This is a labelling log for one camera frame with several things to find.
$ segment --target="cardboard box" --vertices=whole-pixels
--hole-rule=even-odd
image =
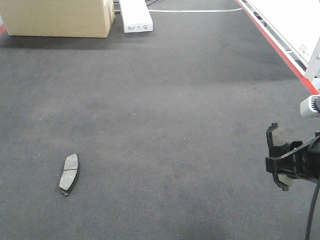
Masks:
[[[106,38],[113,0],[0,0],[9,35]]]

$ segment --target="white cable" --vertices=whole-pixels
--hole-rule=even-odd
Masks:
[[[241,11],[242,8],[235,9],[220,9],[220,10],[155,10],[149,9],[151,13],[229,13]]]

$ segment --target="black cable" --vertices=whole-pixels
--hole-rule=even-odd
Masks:
[[[148,7],[148,6],[150,6],[151,4],[154,4],[155,2],[158,2],[159,0],[154,0],[153,2],[150,2],[150,3],[148,3],[146,6]],[[114,4],[120,4],[118,1],[114,1],[113,2]]]
[[[314,211],[315,211],[315,207],[316,207],[317,197],[319,194],[319,189],[320,189],[320,180],[318,180],[316,187],[315,187],[315,190],[314,190],[314,193],[313,193],[313,197],[312,197],[312,201],[311,201],[311,205],[310,205],[310,210],[309,210],[308,222],[306,224],[305,239],[304,240],[310,239],[312,218],[314,217]]]
[[[154,4],[155,2],[158,2],[159,0],[154,0],[153,2],[148,3],[146,6],[150,6],[151,4]]]

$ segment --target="red floor stripe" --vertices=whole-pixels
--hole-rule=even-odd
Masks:
[[[0,36],[6,31],[6,26],[5,25],[1,25],[0,26]]]
[[[236,0],[241,6],[244,3],[241,3],[241,0]],[[301,74],[301,72],[292,64],[292,62],[287,58],[287,56],[281,51],[281,49],[275,44],[275,42],[268,36],[265,30],[256,22],[256,20],[250,15],[250,13],[243,8],[249,18],[253,21],[256,27],[260,30],[263,36],[267,39],[270,45],[275,49],[275,51],[280,55],[280,57],[284,60],[284,62],[288,65],[288,67],[292,70],[292,72],[297,76],[297,78],[302,82],[302,84],[309,90],[312,95],[318,95],[318,90],[311,84],[311,82]]]

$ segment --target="white box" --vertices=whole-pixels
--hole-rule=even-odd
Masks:
[[[154,23],[145,0],[120,0],[119,2],[125,33],[154,30]]]
[[[0,0],[9,35],[106,38],[113,0]]]

